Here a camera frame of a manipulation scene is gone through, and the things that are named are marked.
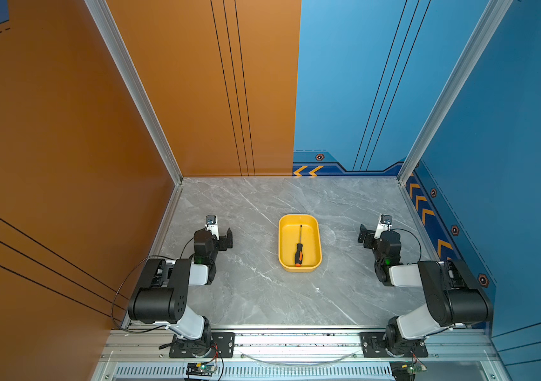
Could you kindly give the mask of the black orange handled screwdriver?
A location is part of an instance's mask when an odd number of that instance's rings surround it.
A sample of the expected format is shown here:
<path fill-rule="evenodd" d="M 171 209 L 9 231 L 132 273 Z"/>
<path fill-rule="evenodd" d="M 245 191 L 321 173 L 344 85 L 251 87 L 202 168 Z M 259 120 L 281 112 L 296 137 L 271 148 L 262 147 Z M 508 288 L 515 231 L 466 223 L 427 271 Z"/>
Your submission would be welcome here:
<path fill-rule="evenodd" d="M 300 225 L 299 227 L 299 236 L 298 236 L 298 242 L 296 246 L 296 252 L 294 254 L 294 265 L 296 267 L 301 267 L 303 264 L 303 244 L 302 244 L 302 233 L 303 233 L 303 225 Z"/>

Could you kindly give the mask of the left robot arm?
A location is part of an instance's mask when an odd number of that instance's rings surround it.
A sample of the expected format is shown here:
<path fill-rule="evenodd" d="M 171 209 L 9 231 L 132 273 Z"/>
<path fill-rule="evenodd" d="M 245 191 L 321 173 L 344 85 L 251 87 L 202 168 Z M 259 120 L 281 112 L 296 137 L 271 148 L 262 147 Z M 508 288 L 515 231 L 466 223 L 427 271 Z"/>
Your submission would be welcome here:
<path fill-rule="evenodd" d="M 217 236 L 205 228 L 193 235 L 191 257 L 175 261 L 149 259 L 129 301 L 128 317 L 173 332 L 170 347 L 178 352 L 195 357 L 207 355 L 213 347 L 211 324 L 188 306 L 189 289 L 212 284 L 218 253 L 232 247 L 231 230 Z"/>

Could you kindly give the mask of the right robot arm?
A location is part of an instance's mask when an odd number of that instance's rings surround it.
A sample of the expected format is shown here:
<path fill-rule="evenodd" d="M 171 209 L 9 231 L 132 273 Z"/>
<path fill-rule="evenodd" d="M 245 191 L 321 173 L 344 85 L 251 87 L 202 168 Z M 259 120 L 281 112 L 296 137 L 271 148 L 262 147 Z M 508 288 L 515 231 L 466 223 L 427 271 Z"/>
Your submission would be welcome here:
<path fill-rule="evenodd" d="M 401 235 L 383 222 L 376 230 L 360 226 L 358 242 L 375 257 L 375 275 L 386 287 L 416 287 L 424 304 L 393 317 L 382 338 L 368 342 L 391 357 L 419 356 L 425 340 L 457 325 L 489 322 L 494 309 L 489 297 L 462 260 L 419 260 L 404 264 Z"/>

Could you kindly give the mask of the yellow plastic bin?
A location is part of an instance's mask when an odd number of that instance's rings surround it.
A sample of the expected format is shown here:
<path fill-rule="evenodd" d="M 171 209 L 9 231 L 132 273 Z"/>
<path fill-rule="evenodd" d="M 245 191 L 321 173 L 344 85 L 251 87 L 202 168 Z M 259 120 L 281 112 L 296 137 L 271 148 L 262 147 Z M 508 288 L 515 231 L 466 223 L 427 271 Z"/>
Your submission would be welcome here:
<path fill-rule="evenodd" d="M 278 260 L 292 273 L 315 271 L 323 261 L 318 221 L 309 214 L 286 214 L 278 225 Z"/>

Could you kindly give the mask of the right green circuit board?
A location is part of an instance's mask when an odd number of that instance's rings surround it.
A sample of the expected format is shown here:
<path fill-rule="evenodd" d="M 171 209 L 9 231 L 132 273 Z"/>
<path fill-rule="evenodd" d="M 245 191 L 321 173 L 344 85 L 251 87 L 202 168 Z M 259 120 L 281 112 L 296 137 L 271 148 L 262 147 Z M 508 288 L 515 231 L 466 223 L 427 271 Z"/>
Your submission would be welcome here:
<path fill-rule="evenodd" d="M 391 363 L 390 368 L 396 381 L 415 381 L 418 374 L 428 370 L 425 365 L 406 363 Z"/>

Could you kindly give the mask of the green circuit board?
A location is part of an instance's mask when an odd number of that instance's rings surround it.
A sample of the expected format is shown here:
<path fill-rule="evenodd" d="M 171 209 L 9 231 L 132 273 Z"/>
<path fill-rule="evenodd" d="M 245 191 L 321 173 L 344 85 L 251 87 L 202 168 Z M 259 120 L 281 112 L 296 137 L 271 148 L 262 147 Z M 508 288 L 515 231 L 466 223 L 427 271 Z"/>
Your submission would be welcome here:
<path fill-rule="evenodd" d="M 418 374 L 428 370 L 425 365 L 406 363 L 391 363 L 390 368 L 396 381 L 415 381 Z"/>
<path fill-rule="evenodd" d="M 218 367 L 215 363 L 187 363 L 187 380 L 210 380 L 216 374 Z"/>

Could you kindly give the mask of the left green circuit board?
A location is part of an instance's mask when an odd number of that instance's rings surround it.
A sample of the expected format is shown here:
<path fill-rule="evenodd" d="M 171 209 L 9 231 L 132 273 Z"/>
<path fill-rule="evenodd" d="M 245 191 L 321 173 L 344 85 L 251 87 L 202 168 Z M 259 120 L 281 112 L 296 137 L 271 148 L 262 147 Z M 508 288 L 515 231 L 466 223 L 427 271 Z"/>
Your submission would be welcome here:
<path fill-rule="evenodd" d="M 216 374 L 218 367 L 215 363 L 187 363 L 187 380 L 210 380 Z"/>

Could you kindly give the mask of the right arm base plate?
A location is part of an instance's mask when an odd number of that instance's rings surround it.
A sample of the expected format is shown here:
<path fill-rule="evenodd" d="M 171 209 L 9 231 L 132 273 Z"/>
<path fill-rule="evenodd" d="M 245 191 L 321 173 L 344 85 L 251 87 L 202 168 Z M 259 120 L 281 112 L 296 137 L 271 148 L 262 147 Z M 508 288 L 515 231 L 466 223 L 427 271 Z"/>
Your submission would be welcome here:
<path fill-rule="evenodd" d="M 362 332 L 359 339 L 365 358 L 429 356 L 423 340 L 406 340 L 399 334 L 395 338 L 389 338 L 386 333 Z"/>

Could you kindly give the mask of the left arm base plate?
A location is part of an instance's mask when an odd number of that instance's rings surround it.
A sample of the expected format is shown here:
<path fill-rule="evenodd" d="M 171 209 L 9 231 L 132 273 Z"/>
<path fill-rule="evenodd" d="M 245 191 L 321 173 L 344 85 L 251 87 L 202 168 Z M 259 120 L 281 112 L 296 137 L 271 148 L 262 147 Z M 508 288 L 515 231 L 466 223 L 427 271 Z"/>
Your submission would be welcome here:
<path fill-rule="evenodd" d="M 235 333 L 204 333 L 200 339 L 186 340 L 175 338 L 171 342 L 169 357 L 172 359 L 208 358 L 218 355 L 223 359 L 233 357 L 235 349 Z"/>

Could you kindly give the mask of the aluminium front frame rail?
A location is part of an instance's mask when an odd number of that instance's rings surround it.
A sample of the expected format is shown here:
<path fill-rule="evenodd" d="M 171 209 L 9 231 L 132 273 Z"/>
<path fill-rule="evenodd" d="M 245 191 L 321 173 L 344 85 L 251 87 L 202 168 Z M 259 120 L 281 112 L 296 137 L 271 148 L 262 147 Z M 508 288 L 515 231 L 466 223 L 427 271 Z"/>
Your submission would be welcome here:
<path fill-rule="evenodd" d="M 416 380 L 508 380 L 510 376 L 484 330 L 454 329 L 425 340 L 429 356 L 365 358 L 363 326 L 224 325 L 235 333 L 230 359 L 169 357 L 172 335 L 159 330 L 110 334 L 94 380 L 187 380 L 187 363 L 215 363 L 210 380 L 395 380 L 391 363 L 425 365 Z"/>

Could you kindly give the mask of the left aluminium corner post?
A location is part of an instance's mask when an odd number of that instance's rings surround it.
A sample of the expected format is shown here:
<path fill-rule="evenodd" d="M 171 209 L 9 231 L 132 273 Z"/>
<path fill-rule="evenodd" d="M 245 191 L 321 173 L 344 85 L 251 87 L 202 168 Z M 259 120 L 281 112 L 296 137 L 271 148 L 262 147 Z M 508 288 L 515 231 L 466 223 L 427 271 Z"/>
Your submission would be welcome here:
<path fill-rule="evenodd" d="M 181 186 L 183 174 L 108 3 L 101 0 L 85 0 L 85 4 L 173 183 Z"/>

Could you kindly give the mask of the aluminium corner post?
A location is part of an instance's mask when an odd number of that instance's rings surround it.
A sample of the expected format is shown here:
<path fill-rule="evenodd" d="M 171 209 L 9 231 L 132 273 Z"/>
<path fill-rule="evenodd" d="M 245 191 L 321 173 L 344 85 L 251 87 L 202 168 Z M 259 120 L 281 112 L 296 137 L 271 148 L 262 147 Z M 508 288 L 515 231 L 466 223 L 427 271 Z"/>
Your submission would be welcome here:
<path fill-rule="evenodd" d="M 397 175 L 397 182 L 401 186 L 405 186 L 413 174 L 512 3 L 513 0 L 492 0 L 487 3 Z"/>
<path fill-rule="evenodd" d="M 85 4 L 173 183 L 181 186 L 183 174 L 108 3 L 101 0 L 85 0 Z"/>

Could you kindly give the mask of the right aluminium corner post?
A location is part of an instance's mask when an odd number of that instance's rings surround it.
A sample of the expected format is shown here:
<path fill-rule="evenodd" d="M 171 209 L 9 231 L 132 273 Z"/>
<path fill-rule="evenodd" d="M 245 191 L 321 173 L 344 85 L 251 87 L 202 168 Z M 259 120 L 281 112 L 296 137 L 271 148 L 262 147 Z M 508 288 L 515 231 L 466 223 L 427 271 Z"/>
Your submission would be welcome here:
<path fill-rule="evenodd" d="M 397 175 L 397 182 L 401 186 L 405 186 L 413 174 L 512 3 L 513 0 L 492 0 L 487 3 Z"/>

